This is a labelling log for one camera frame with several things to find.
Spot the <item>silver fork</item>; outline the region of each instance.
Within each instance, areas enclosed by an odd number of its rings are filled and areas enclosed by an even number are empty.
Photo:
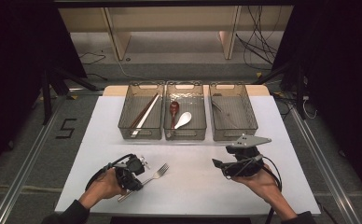
[[[151,178],[149,178],[148,180],[143,182],[143,185],[147,184],[149,181],[151,181],[153,179],[161,178],[168,169],[169,169],[169,165],[167,163],[164,163],[164,165],[162,165],[161,168]],[[129,190],[125,195],[122,195],[118,198],[118,202],[120,202],[120,203],[123,202],[123,200],[125,200],[126,198],[131,196],[133,193],[135,193],[134,190]]]

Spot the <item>hand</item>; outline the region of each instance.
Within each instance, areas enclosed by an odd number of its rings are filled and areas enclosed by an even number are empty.
[[[115,176],[115,168],[108,169],[105,173],[99,175],[89,186],[79,202],[86,208],[91,209],[102,199],[110,199],[116,195],[125,195],[126,189],[123,189]]]
[[[265,167],[268,170],[271,169],[267,164],[265,164]],[[272,196],[281,194],[274,178],[263,169],[253,176],[233,176],[231,179],[249,187],[266,203],[271,202]]]
[[[282,221],[297,217],[297,214],[277,187],[274,178],[263,169],[253,176],[233,176],[231,179],[245,184],[257,196],[269,203]]]

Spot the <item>white plastic spoon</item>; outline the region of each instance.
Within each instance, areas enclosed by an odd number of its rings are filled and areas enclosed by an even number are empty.
[[[177,124],[174,126],[175,129],[187,124],[192,119],[192,115],[189,112],[185,112],[181,115],[180,119],[178,120]]]

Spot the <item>plastic container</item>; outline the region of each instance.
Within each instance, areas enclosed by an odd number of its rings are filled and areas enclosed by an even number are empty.
[[[200,81],[168,82],[164,104],[164,135],[166,140],[204,140],[207,129],[203,85]],[[184,112],[190,112],[192,119],[178,129],[172,129],[170,104],[179,103],[175,114],[175,123]]]
[[[158,94],[158,99],[141,128],[137,128],[146,113],[145,109],[149,108],[149,103],[155,99],[156,94]],[[164,82],[162,81],[131,82],[118,123],[124,139],[161,139],[163,94]]]
[[[214,141],[235,141],[258,129],[245,84],[211,83],[209,104]]]

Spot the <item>utensil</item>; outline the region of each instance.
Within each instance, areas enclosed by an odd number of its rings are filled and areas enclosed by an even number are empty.
[[[230,113],[224,112],[224,110],[214,101],[211,104],[221,113],[222,117],[231,125],[233,128],[238,128],[237,125],[230,119]]]
[[[192,114],[190,114],[189,112],[185,112],[184,114],[181,115],[180,119],[178,120],[174,128],[177,129],[183,125],[186,125],[188,122],[190,122],[191,119],[192,119]]]
[[[169,169],[169,165],[167,163],[164,163],[164,165],[161,166],[161,168],[148,180],[143,182],[143,185],[147,184],[149,181],[153,180],[153,179],[159,179],[161,178],[164,173],[166,173],[166,171]],[[122,195],[118,198],[118,202],[123,202],[126,198],[128,198],[129,196],[131,196],[134,193],[134,190],[129,190],[125,195]]]
[[[175,126],[175,114],[178,113],[178,110],[180,109],[180,104],[177,101],[172,101],[170,104],[170,113],[172,114],[172,129],[174,129]]]
[[[149,109],[146,111],[146,113],[144,114],[144,116],[141,118],[140,122],[138,123],[137,125],[137,129],[141,128],[144,124],[144,122],[146,122],[146,118],[148,117],[149,113],[151,112],[152,110],[152,107],[154,107],[155,103],[157,102],[159,96],[157,95],[154,99],[154,101],[152,102],[152,104],[149,106]],[[137,134],[138,134],[138,130],[132,132],[132,137],[135,137]]]
[[[131,129],[135,128],[135,126],[137,125],[137,123],[141,120],[141,118],[144,116],[144,114],[146,113],[146,111],[149,109],[149,107],[151,106],[152,102],[154,102],[155,97],[158,95],[158,93],[156,93],[152,99],[148,102],[148,104],[146,105],[146,107],[144,107],[144,109],[140,112],[140,114],[138,114],[137,118],[135,118],[135,120],[132,122],[131,125]]]

